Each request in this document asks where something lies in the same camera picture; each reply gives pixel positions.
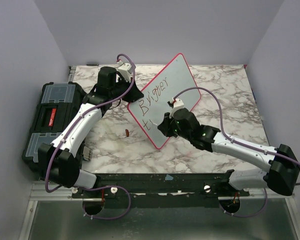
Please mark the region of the pink framed whiteboard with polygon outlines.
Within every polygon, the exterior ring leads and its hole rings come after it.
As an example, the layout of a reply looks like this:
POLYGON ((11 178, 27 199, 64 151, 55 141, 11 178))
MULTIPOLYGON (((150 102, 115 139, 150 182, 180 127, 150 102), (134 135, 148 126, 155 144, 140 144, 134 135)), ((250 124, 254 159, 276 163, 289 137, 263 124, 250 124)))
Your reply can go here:
POLYGON ((153 122, 162 123, 164 114, 171 111, 168 101, 175 95, 196 86, 184 55, 178 53, 143 87, 144 97, 128 104, 128 111, 156 149, 161 149, 169 138, 153 122))

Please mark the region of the red marker cap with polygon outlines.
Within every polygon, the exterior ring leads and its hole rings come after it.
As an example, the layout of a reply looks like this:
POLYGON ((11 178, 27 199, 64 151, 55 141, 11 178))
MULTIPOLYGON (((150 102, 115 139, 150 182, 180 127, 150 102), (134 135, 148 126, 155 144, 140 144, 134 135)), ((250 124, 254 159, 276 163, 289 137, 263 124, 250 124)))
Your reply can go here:
POLYGON ((130 132, 128 129, 125 129, 125 134, 126 134, 126 137, 129 137, 130 136, 130 132))

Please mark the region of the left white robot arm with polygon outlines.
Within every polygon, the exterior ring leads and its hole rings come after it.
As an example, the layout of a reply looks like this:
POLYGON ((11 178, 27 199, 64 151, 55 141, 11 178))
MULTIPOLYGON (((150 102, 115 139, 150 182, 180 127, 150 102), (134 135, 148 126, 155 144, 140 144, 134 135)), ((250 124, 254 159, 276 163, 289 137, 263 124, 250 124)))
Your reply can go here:
POLYGON ((97 176, 81 169, 76 159, 78 150, 93 126, 112 107, 113 102, 134 103, 143 98, 135 83, 135 66, 123 63, 117 68, 104 66, 98 72, 97 83, 87 93, 77 114, 65 130, 50 144, 38 148, 38 163, 45 180, 45 190, 50 193, 48 183, 59 187, 79 187, 91 198, 97 197, 101 185, 97 176))

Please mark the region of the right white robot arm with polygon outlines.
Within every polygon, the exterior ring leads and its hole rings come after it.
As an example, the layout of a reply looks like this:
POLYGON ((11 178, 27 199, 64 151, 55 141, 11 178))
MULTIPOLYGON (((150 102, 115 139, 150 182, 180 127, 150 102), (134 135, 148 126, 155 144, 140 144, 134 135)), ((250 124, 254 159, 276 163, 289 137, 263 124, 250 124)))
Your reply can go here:
POLYGON ((252 170, 230 171, 229 178, 220 183, 220 191, 226 196, 244 188, 269 188, 283 196, 291 196, 294 191, 300 166, 287 145, 259 146, 247 141, 238 144, 227 139, 220 129, 200 124, 186 108, 173 116, 166 112, 157 128, 164 136, 184 138, 199 150, 225 154, 256 166, 252 170))

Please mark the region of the black plastic toolbox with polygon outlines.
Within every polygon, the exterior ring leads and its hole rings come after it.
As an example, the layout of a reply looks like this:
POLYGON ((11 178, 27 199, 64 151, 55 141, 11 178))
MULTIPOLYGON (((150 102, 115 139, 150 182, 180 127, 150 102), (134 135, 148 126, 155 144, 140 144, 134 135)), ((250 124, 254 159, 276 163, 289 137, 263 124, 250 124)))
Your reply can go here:
POLYGON ((78 113, 86 92, 74 82, 46 83, 35 109, 35 115, 22 160, 32 172, 39 171, 38 148, 57 138, 78 113))

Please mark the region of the black mounting rail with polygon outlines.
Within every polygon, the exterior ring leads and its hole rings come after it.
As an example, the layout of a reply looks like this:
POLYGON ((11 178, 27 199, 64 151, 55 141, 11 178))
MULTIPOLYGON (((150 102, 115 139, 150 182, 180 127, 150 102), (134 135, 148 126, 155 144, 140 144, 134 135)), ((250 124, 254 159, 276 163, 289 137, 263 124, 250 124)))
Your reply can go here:
POLYGON ((106 208, 218 208, 238 192, 229 184, 232 171, 225 173, 99 173, 95 187, 79 189, 74 199, 102 200, 106 208))

